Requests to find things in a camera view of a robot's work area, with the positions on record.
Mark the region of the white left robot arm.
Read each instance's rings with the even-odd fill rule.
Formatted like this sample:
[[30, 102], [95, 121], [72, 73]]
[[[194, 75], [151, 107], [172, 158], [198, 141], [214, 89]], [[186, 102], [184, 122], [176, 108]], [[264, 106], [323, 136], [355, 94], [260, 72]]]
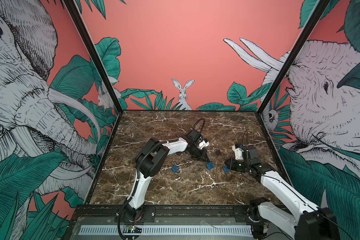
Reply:
[[152, 178], [159, 173], [167, 156], [187, 153], [193, 160], [209, 164], [207, 154], [209, 141], [197, 130], [171, 140], [151, 138], [135, 157], [136, 176], [130, 195], [126, 198], [122, 211], [131, 222], [143, 216], [145, 196]]

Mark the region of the large blue padlock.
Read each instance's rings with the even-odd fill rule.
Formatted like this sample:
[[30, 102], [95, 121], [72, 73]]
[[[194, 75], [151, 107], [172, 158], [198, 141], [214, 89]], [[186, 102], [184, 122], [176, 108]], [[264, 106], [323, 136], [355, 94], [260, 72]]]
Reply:
[[213, 162], [209, 162], [206, 164], [206, 167], [208, 169], [208, 171], [212, 170], [214, 168], [214, 163]]

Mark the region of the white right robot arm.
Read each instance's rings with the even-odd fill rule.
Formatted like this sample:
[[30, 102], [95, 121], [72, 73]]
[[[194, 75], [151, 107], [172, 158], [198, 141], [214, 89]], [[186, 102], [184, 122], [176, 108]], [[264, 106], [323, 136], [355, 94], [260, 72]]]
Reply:
[[269, 164], [262, 163], [254, 146], [233, 145], [235, 156], [225, 161], [229, 170], [248, 173], [270, 190], [287, 208], [275, 206], [266, 198], [252, 200], [246, 211], [253, 223], [270, 222], [293, 240], [338, 240], [339, 226], [329, 208], [308, 200]]

